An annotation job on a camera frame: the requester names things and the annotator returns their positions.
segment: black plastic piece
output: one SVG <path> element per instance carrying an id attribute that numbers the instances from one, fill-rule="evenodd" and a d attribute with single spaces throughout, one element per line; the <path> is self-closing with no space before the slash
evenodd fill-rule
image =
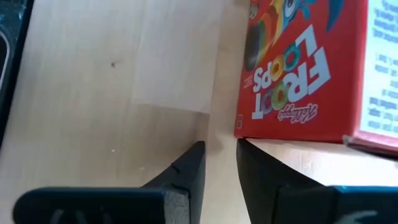
<path id="1" fill-rule="evenodd" d="M 0 145 L 6 130 L 8 115 L 14 94 L 22 51 L 32 14 L 33 0 L 0 0 L 0 41 L 6 44 L 7 52 L 1 47 L 2 60 L 0 77 Z"/>
<path id="2" fill-rule="evenodd" d="M 203 191 L 205 188 L 205 142 L 195 143 L 186 153 L 174 161 L 153 180 L 142 186 L 179 189 L 189 193 L 191 224 L 200 223 Z"/>
<path id="3" fill-rule="evenodd" d="M 239 179 L 252 224 L 273 223 L 281 188 L 308 189 L 322 186 L 245 139 L 238 139 L 236 159 Z"/>
<path id="4" fill-rule="evenodd" d="M 16 224 L 199 224 L 205 186 L 205 143 L 197 142 L 142 188 L 52 187 L 24 194 Z"/>
<path id="5" fill-rule="evenodd" d="M 279 194 L 274 224 L 397 223 L 397 207 L 397 187 L 284 189 Z"/>
<path id="6" fill-rule="evenodd" d="M 325 187 L 245 139 L 236 153 L 252 224 L 398 223 L 398 187 Z"/>

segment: nutrition facts panel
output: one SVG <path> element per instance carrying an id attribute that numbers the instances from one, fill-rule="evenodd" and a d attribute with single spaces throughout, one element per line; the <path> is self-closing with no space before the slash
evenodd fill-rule
<path id="1" fill-rule="evenodd" d="M 398 1 L 369 0 L 360 130 L 398 137 Z"/>

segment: froot loops cereal box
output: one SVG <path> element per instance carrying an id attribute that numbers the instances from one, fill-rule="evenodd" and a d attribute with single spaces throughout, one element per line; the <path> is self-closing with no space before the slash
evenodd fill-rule
<path id="1" fill-rule="evenodd" d="M 235 135 L 398 154 L 398 1 L 251 0 Z"/>

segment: light wood surface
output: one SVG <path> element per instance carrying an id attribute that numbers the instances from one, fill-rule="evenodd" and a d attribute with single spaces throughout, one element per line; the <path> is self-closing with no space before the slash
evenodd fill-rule
<path id="1" fill-rule="evenodd" d="M 36 0 L 0 152 L 0 223 L 27 190 L 140 186 L 204 139 L 202 223 L 248 224 L 233 137 L 248 9 L 249 0 Z M 398 184 L 395 162 L 254 143 L 324 184 Z"/>

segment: kellogg's logo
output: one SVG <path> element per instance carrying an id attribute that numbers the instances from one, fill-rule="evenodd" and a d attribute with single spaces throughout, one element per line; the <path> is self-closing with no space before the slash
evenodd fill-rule
<path id="1" fill-rule="evenodd" d="M 278 120 L 289 119 L 292 124 L 306 123 L 318 114 L 318 105 L 309 103 L 302 108 L 296 108 L 294 103 L 286 105 L 284 109 L 279 111 Z"/>

